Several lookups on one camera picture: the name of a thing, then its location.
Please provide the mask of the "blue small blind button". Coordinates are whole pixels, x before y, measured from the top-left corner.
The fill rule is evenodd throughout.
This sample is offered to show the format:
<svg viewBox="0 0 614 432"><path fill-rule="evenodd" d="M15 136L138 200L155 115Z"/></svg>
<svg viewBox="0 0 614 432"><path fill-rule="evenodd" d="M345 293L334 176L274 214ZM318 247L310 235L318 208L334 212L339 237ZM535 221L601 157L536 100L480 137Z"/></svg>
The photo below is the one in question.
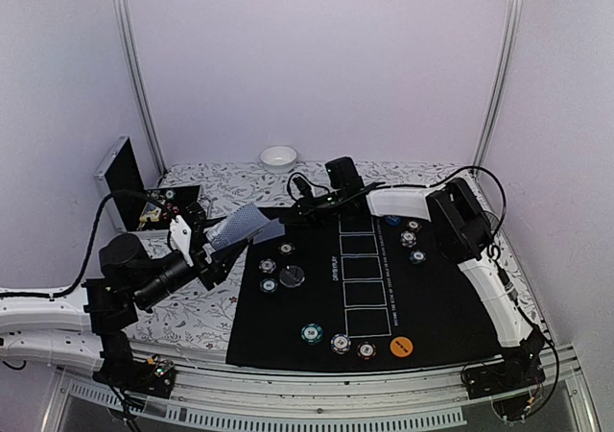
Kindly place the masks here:
<svg viewBox="0 0 614 432"><path fill-rule="evenodd" d="M385 217L385 221L390 225L390 226L398 226L402 223L402 218L398 217L398 216L393 216L393 215L388 215Z"/></svg>

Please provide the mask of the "grey playing card deck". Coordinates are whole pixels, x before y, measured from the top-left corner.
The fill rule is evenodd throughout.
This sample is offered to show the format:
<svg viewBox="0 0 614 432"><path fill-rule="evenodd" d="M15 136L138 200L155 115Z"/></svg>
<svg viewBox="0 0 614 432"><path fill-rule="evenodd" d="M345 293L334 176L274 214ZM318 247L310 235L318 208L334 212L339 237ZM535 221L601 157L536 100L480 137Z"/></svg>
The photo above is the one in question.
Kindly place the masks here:
<svg viewBox="0 0 614 432"><path fill-rule="evenodd" d="M269 219L255 204L246 204L212 227L206 238L215 251L229 247L260 231Z"/></svg>

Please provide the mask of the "blue peach chips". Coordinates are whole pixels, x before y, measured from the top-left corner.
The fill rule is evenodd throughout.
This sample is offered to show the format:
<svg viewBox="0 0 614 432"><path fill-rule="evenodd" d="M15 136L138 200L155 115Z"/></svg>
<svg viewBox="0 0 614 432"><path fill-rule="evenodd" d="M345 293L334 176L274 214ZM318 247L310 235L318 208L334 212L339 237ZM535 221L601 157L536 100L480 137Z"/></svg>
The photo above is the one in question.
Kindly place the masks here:
<svg viewBox="0 0 614 432"><path fill-rule="evenodd" d="M259 262L259 270L263 274L270 275L276 270L276 263L272 259L263 259Z"/></svg>

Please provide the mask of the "green chips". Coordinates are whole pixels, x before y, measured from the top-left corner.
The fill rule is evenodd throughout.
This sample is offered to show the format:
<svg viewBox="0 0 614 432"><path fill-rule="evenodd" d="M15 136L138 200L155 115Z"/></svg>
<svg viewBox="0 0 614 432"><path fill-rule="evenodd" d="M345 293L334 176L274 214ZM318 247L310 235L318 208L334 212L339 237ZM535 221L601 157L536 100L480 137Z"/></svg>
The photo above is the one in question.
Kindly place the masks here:
<svg viewBox="0 0 614 432"><path fill-rule="evenodd" d="M413 250L410 252L409 260L414 265L422 264L426 261L426 253L422 250Z"/></svg>
<svg viewBox="0 0 614 432"><path fill-rule="evenodd" d="M261 292L266 294L274 293L278 288L278 283L273 278L265 278L259 284L259 289Z"/></svg>
<svg viewBox="0 0 614 432"><path fill-rule="evenodd" d="M309 323L300 330L301 339L309 344L318 344L323 338L323 329L319 324Z"/></svg>

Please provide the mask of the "red white poker chips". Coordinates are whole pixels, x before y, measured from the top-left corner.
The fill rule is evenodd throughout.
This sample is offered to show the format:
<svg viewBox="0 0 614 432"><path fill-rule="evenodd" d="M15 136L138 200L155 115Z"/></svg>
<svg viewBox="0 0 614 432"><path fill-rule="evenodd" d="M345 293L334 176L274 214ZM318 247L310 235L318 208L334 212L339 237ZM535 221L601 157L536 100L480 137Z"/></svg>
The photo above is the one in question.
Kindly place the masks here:
<svg viewBox="0 0 614 432"><path fill-rule="evenodd" d="M295 252L295 246L290 242L281 243L277 249L282 255L291 255Z"/></svg>

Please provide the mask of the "black dealer button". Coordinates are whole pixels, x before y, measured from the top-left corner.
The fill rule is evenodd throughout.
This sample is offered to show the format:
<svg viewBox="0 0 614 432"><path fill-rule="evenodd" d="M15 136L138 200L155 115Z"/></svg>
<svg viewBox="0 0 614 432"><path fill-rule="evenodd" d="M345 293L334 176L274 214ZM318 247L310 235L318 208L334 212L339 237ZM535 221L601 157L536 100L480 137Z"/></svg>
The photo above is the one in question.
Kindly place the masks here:
<svg viewBox="0 0 614 432"><path fill-rule="evenodd" d="M299 266L287 265L280 270L278 279L284 287L292 289L304 282L305 273Z"/></svg>

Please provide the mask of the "blue peach poker chip stack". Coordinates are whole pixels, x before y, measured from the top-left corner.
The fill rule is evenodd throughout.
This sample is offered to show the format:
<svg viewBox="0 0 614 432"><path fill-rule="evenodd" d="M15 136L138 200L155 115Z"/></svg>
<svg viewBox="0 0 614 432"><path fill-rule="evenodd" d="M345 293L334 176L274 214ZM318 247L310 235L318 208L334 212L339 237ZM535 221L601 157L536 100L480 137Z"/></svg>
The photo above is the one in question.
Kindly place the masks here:
<svg viewBox="0 0 614 432"><path fill-rule="evenodd" d="M345 354L351 349L351 340L345 334L335 334L330 340L330 348L336 354Z"/></svg>

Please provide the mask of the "orange big blind button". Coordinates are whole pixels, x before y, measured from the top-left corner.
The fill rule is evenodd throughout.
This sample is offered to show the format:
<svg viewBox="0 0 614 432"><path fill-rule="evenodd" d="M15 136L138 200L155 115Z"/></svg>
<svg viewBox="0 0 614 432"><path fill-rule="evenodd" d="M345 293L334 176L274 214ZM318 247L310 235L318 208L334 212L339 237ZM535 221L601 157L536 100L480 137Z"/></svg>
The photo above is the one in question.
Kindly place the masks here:
<svg viewBox="0 0 614 432"><path fill-rule="evenodd" d="M406 358L413 353L413 342L405 336L394 337L390 341L390 353L397 358Z"/></svg>

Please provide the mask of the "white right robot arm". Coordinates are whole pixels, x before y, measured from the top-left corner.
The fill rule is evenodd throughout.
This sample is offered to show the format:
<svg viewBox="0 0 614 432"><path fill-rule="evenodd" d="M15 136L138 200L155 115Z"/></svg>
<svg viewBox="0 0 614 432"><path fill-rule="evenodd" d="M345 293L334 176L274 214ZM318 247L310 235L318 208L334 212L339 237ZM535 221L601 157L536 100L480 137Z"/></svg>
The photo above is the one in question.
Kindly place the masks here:
<svg viewBox="0 0 614 432"><path fill-rule="evenodd" d="M499 262L495 236L503 220L486 215L460 171L431 184L364 183L349 156L327 162L325 170L330 185L321 195L315 194L317 185L306 176L290 174L286 191L294 202L294 221L316 225L334 215L369 213L430 222L438 251L474 287L502 348L501 363L468 371L470 386L515 390L525 383L545 382L540 353L554 344L524 311L515 285Z"/></svg>

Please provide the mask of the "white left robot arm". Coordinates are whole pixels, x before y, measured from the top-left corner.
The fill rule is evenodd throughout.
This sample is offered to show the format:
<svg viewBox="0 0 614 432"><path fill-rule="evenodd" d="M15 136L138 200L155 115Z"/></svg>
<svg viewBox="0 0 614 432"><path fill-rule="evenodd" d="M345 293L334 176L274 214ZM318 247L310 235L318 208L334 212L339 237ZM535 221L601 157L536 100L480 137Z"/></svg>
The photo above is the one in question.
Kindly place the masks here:
<svg viewBox="0 0 614 432"><path fill-rule="evenodd" d="M222 284L252 238L268 222L254 204L228 216L207 218L199 204L170 217L170 251L153 258L140 238L122 233L99 252L99 278L79 274L66 288L1 292L1 361L38 362L90 371L117 388L171 384L172 363L134 358L127 327L197 281Z"/></svg>

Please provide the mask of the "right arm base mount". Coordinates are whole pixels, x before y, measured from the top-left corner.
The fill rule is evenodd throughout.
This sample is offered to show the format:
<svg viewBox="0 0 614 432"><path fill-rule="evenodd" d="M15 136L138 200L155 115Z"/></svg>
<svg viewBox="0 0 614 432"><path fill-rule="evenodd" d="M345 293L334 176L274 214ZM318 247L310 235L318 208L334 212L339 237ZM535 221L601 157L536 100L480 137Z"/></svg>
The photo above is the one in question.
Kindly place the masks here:
<svg viewBox="0 0 614 432"><path fill-rule="evenodd" d="M525 421L537 411L546 374L539 360L524 369L518 359L465 366L460 381L470 399L489 398L494 414L503 422Z"/></svg>

